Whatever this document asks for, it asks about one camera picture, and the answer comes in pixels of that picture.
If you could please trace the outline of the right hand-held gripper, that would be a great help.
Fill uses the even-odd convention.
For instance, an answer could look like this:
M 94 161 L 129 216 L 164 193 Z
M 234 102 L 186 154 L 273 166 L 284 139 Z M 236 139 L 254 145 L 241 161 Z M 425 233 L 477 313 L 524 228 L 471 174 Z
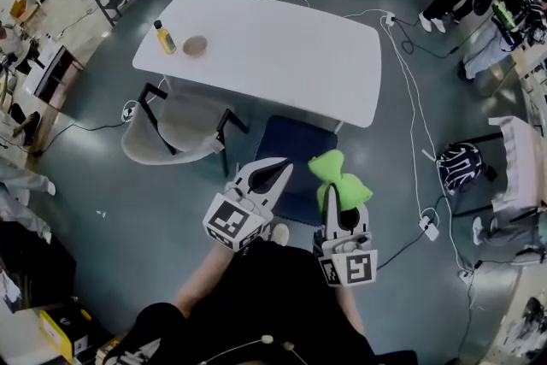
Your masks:
M 378 251 L 372 247 L 368 209 L 356 207 L 359 221 L 351 230 L 339 227 L 339 194 L 329 185 L 321 207 L 323 225 L 315 232 L 313 254 L 330 287 L 362 286 L 376 281 Z

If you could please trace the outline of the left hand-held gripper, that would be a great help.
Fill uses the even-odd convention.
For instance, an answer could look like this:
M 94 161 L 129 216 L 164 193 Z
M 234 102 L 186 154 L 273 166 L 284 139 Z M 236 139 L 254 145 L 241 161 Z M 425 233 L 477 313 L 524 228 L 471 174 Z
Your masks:
M 232 252 L 242 250 L 273 219 L 272 208 L 293 168 L 284 157 L 263 158 L 243 166 L 235 182 L 228 182 L 209 205 L 203 218 L 205 232 Z

